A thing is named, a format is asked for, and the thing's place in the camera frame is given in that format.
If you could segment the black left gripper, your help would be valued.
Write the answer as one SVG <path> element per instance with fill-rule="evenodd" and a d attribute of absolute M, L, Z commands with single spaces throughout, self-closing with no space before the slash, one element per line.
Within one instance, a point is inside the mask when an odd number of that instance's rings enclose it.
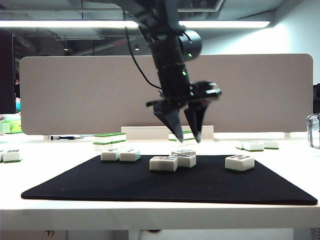
<path fill-rule="evenodd" d="M 191 82 L 184 64 L 165 67 L 156 64 L 157 75 L 162 88 L 161 100 L 149 101 L 146 106 L 153 108 L 154 115 L 175 135 L 179 142 L 184 141 L 179 110 L 191 98 Z M 188 104 L 184 110 L 190 130 L 197 143 L 201 142 L 205 112 L 209 102 L 197 101 Z"/>

